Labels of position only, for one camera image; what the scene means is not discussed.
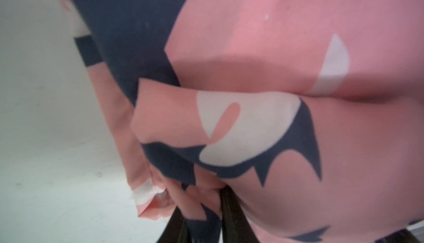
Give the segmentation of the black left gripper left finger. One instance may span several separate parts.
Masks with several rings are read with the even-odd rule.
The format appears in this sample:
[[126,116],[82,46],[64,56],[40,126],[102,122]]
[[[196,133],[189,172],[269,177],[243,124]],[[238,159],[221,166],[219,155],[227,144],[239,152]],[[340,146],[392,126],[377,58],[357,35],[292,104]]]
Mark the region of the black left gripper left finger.
[[178,207],[175,208],[157,243],[192,243],[187,222]]

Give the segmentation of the pink shark print garment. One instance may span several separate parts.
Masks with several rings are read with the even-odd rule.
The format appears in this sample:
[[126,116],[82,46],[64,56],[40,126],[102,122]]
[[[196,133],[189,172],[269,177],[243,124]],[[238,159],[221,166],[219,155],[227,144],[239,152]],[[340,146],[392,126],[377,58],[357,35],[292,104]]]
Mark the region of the pink shark print garment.
[[140,218],[223,241],[414,243],[424,0],[60,0]]

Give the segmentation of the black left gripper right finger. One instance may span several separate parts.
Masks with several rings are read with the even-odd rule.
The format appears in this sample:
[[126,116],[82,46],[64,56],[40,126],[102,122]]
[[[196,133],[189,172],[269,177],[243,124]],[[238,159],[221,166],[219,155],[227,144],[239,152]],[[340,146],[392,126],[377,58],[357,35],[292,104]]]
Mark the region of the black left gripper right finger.
[[220,198],[223,243],[259,243],[234,191],[226,186],[220,191]]

